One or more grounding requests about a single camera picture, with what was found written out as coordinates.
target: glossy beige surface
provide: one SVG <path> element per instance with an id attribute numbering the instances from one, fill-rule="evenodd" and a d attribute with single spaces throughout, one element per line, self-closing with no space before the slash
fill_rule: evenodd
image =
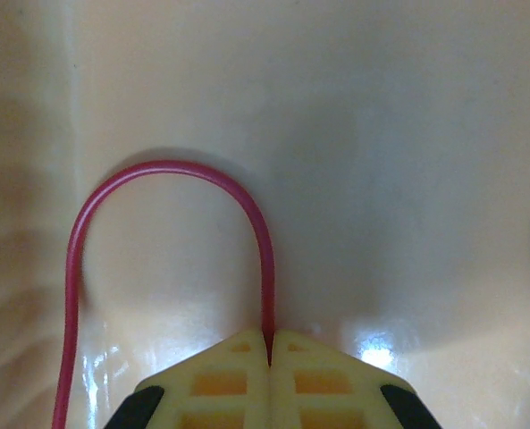
<path id="1" fill-rule="evenodd" d="M 254 193 L 279 325 L 446 428 L 530 428 L 530 1 L 0 2 L 0 428 L 49 423 L 76 207 L 159 156 Z M 257 323 L 248 223 L 209 185 L 131 184 L 87 251 L 71 427 Z"/>

